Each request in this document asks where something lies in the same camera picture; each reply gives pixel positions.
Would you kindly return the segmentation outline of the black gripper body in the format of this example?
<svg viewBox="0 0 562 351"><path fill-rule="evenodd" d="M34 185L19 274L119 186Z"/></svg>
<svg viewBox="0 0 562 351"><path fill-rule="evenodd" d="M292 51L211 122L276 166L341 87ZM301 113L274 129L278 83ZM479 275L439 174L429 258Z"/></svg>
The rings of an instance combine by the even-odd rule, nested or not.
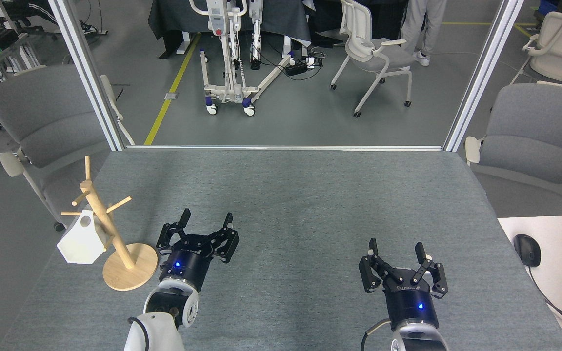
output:
<svg viewBox="0 0 562 351"><path fill-rule="evenodd" d="M179 240L170 247L168 260L160 265L159 280L181 278L200 293L210 262L205 260L205 238L188 238L184 243Z"/></svg>
<svg viewBox="0 0 562 351"><path fill-rule="evenodd" d="M407 322L430 324L439 328L430 286L426 282L410 286L384 282L383 292L391 329L395 330Z"/></svg>

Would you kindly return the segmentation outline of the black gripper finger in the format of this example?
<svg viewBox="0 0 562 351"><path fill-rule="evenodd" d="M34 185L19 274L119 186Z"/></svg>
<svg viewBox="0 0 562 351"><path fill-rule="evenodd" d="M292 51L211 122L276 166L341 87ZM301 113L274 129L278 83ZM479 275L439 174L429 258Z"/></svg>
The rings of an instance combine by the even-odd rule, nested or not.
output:
<svg viewBox="0 0 562 351"><path fill-rule="evenodd" d="M156 248L159 253L166 253L170 249L170 240L174 234L179 235L179 239L187 240L187 234L185 233L185 227L189 222L191 216L190 209L185 209L181 214L179 221L172 224L166 223L162 227L162 231L159 234L158 242Z"/></svg>
<svg viewBox="0 0 562 351"><path fill-rule="evenodd" d="M443 298L448 293L443 264L435 262L433 258L427 255L421 242L418 242L414 249L420 267L415 271L412 278L410 278L410 284L417 285L423 280L426 271L429 271L433 281L430 295L435 298Z"/></svg>
<svg viewBox="0 0 562 351"><path fill-rule="evenodd" d="M212 256L219 257L223 263L228 264L239 243L239 236L233 229L232 213L227 213L223 228L211 233L205 240L205 260L210 262Z"/></svg>
<svg viewBox="0 0 562 351"><path fill-rule="evenodd" d="M373 293L388 276L396 282L396 271L379 256L376 238L371 238L368 246L368 252L361 258L358 267L364 290Z"/></svg>

